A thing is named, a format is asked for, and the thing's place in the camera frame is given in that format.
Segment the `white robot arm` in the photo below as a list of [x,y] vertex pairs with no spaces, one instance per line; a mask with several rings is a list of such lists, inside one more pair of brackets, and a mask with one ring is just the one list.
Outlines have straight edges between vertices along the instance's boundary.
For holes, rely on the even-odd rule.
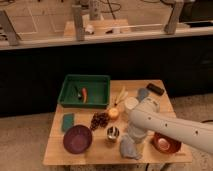
[[130,124],[139,130],[151,130],[201,151],[213,154],[213,125],[159,113],[159,103],[151,97],[144,98],[129,112]]

